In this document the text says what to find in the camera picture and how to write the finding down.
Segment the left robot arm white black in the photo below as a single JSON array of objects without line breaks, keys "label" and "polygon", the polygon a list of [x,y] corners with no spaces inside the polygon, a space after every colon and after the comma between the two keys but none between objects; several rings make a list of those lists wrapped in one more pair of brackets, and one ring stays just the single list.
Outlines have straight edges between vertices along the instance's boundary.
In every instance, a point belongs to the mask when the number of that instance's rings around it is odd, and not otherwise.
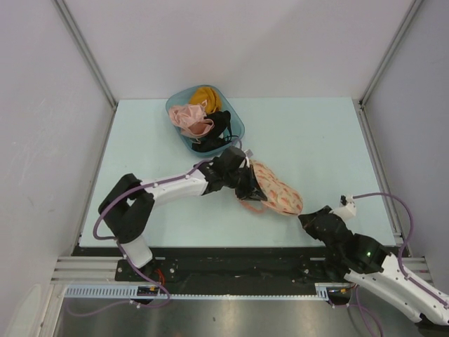
[{"label": "left robot arm white black", "polygon": [[126,174],[99,205],[94,238],[113,239],[130,263],[131,273],[139,280],[148,280],[155,272],[154,255],[142,233],[153,208],[224,187],[232,189],[240,201],[267,201],[248,156],[234,146],[200,161],[182,175],[145,183],[132,173]]}]

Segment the floral mesh laundry bag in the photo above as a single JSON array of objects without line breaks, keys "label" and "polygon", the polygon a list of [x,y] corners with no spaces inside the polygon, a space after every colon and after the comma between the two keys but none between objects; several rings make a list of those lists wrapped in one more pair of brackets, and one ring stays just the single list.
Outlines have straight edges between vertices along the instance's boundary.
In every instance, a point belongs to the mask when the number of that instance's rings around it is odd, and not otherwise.
[{"label": "floral mesh laundry bag", "polygon": [[239,203],[253,213],[264,213],[267,209],[283,216],[298,216],[303,210],[300,193],[281,181],[265,164],[250,160],[255,171],[257,183],[267,197],[267,201],[243,201]]}]

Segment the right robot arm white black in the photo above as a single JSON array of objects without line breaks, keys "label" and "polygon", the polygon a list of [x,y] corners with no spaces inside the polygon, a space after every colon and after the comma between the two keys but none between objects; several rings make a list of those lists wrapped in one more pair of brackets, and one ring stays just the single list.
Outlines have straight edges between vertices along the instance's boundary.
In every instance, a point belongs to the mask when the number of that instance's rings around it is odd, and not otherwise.
[{"label": "right robot arm white black", "polygon": [[353,202],[298,216],[303,230],[325,244],[324,275],[365,288],[416,324],[448,329],[448,295],[416,277],[376,239],[348,229],[346,221],[355,216]]}]

